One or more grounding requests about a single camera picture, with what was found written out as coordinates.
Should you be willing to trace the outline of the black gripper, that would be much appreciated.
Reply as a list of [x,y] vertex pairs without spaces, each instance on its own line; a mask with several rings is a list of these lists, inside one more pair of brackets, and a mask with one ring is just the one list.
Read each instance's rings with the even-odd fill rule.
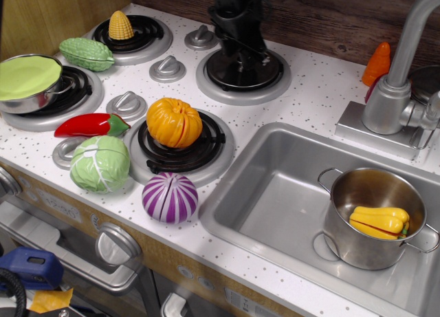
[[211,6],[208,14],[223,54],[228,58],[238,55],[243,71],[260,69],[267,53],[261,34],[265,19],[262,2],[248,1],[242,8]]

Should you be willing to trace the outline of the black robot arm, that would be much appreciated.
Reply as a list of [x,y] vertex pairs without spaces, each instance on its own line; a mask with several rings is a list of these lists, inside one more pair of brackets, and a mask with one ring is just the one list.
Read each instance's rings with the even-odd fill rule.
[[261,23],[271,13],[268,0],[214,0],[208,14],[222,52],[208,61],[208,72],[221,74],[229,66],[242,72],[269,65],[273,56],[263,40]]

